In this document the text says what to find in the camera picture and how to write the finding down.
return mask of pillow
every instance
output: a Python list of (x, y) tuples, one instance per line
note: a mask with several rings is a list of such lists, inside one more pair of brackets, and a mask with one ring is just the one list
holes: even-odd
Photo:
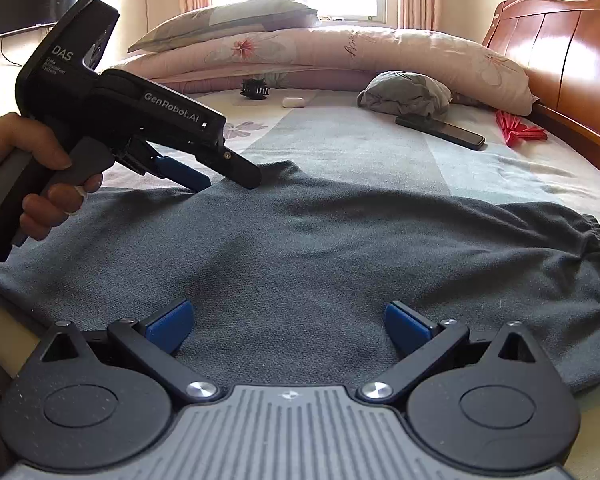
[(205, 7), (171, 18), (145, 34), (128, 52), (163, 52), (180, 46), (281, 28), (309, 28), (318, 23), (317, 10), (293, 0), (248, 0)]
[(341, 25), (248, 32), (125, 59), (116, 68), (156, 79), (229, 64), (426, 74), (450, 90), (520, 116), (529, 115), (536, 100), (525, 70), (514, 61), (479, 43), (430, 30)]
[(449, 110), (451, 91), (423, 74), (383, 72), (358, 95), (358, 106), (383, 114), (437, 116)]

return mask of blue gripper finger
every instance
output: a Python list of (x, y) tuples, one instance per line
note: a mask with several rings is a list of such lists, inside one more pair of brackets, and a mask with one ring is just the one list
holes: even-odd
[(384, 308), (384, 329), (405, 355), (431, 341), (440, 331), (437, 323), (400, 301), (392, 301)]
[(155, 157), (155, 165), (165, 178), (188, 187), (192, 191), (202, 191), (211, 186), (211, 180), (204, 173), (200, 173), (170, 156)]
[(193, 329), (194, 307), (188, 300), (178, 300), (138, 322), (136, 330), (170, 354), (189, 336)]

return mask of bed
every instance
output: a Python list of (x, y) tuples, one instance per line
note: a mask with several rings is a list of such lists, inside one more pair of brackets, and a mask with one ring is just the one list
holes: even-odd
[[(226, 145), (259, 164), (292, 160), (321, 178), (496, 204), (553, 202), (600, 223), (600, 0), (507, 0), (496, 9), (484, 45), (525, 68), (539, 98), (529, 119), (547, 128), (547, 141), (512, 150), (493, 110), (459, 104), (451, 105), (445, 120), (483, 135), (480, 152), (358, 108), (353, 91), (281, 88), (264, 101), (245, 100), (236, 89), (193, 97), (227, 116)], [(307, 106), (282, 108), (285, 96), (301, 96)], [(218, 180), (192, 156), (163, 152)], [(116, 166), (106, 173), (105, 186), (172, 184)], [(44, 321), (0, 295), (0, 364), (9, 375), (32, 351)], [(577, 478), (600, 479), (600, 386), (578, 400), (582, 429), (567, 467)]]

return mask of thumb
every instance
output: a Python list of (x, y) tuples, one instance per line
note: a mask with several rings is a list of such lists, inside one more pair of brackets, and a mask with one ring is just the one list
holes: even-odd
[(65, 170), (71, 166), (69, 155), (51, 128), (12, 112), (0, 117), (0, 162), (13, 148), (31, 153), (50, 170)]

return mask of blue finger pad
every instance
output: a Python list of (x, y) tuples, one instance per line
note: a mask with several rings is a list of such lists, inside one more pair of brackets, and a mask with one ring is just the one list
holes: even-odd
[(188, 187), (192, 191), (202, 191), (211, 186), (211, 180), (204, 173), (200, 173), (170, 156), (157, 156), (155, 163), (165, 178)]
[(161, 350), (172, 353), (189, 336), (193, 329), (193, 305), (184, 301), (176, 308), (151, 323), (144, 337)]
[(393, 303), (384, 308), (384, 328), (394, 345), (405, 355), (416, 351), (433, 338), (427, 326)]

